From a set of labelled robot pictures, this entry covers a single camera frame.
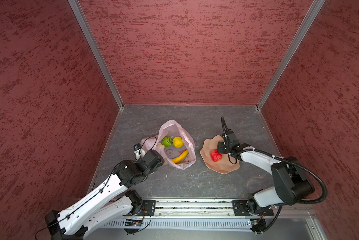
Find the pink plastic bag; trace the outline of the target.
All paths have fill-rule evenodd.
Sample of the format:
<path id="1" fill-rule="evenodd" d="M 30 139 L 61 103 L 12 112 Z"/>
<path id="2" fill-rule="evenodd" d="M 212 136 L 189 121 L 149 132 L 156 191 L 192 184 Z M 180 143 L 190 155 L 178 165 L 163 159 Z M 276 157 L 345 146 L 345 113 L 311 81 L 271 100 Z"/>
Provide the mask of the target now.
<path id="1" fill-rule="evenodd" d="M 189 168 L 197 160 L 193 138 L 175 120 L 164 123 L 157 135 L 142 139 L 140 144 L 145 152 L 150 149 L 157 151 L 165 165 L 178 170 Z"/>

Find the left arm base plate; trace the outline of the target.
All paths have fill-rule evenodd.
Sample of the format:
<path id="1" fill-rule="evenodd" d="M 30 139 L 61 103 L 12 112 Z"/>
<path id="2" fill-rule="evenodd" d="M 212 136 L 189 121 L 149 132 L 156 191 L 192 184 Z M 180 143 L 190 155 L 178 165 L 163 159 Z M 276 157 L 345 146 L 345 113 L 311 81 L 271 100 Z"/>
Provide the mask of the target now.
<path id="1" fill-rule="evenodd" d="M 142 205 L 137 216 L 150 215 L 154 216 L 156 200 L 142 200 Z"/>

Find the red fake strawberry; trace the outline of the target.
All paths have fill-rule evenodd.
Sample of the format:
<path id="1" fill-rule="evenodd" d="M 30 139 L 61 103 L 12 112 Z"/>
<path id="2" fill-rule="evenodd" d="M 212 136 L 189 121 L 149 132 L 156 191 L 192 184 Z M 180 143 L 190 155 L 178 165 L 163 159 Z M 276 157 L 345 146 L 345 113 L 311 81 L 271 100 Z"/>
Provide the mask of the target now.
<path id="1" fill-rule="evenodd" d="M 210 157 L 213 162 L 218 162 L 223 158 L 223 155 L 217 151 L 217 149 L 214 149 L 210 152 Z"/>

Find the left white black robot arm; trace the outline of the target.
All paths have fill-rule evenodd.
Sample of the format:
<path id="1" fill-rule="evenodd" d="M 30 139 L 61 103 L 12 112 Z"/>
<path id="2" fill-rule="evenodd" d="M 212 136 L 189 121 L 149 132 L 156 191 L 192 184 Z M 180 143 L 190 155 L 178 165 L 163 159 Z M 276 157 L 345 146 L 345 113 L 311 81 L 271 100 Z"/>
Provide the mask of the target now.
<path id="1" fill-rule="evenodd" d="M 130 187 L 147 179 L 163 165 L 162 156 L 149 150 L 136 161 L 124 160 L 96 189 L 72 206 L 45 216 L 46 229 L 53 240 L 83 240 L 103 224 L 142 211 L 143 200 Z"/>

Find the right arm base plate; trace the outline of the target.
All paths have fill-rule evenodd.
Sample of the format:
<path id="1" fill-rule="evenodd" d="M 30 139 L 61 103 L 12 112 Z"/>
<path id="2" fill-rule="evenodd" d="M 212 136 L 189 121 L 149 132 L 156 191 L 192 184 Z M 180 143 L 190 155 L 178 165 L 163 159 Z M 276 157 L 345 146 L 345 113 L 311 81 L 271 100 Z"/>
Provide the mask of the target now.
<path id="1" fill-rule="evenodd" d="M 259 207 L 254 200 L 233 200 L 233 211 L 236 217 L 272 217 L 272 207 Z"/>

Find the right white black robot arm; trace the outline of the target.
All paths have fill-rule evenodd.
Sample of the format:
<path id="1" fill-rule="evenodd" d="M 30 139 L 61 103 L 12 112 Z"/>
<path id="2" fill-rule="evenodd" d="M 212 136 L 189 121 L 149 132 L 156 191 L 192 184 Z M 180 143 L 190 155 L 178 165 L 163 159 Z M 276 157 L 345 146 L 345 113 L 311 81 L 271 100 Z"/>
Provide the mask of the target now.
<path id="1" fill-rule="evenodd" d="M 224 142 L 218 144 L 219 153 L 252 164 L 273 177 L 273 187 L 249 195 L 246 211 L 251 215 L 259 215 L 271 205 L 292 206 L 314 193 L 315 187 L 307 173 L 296 166 L 299 164 L 297 159 L 277 157 L 248 144 L 240 144 L 232 131 L 222 134 L 222 138 Z"/>

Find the pink scalloped bowl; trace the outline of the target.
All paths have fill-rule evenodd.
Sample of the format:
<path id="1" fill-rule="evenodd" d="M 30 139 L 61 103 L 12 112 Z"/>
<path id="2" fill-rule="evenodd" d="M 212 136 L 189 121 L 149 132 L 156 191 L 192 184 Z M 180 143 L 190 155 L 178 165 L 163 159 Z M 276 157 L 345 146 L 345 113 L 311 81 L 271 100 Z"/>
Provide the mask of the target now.
<path id="1" fill-rule="evenodd" d="M 214 172 L 228 174 L 240 168 L 240 164 L 229 161 L 227 154 L 220 154 L 217 151 L 218 143 L 224 143 L 221 136 L 215 136 L 213 139 L 206 139 L 200 151 L 202 159 L 206 166 Z"/>

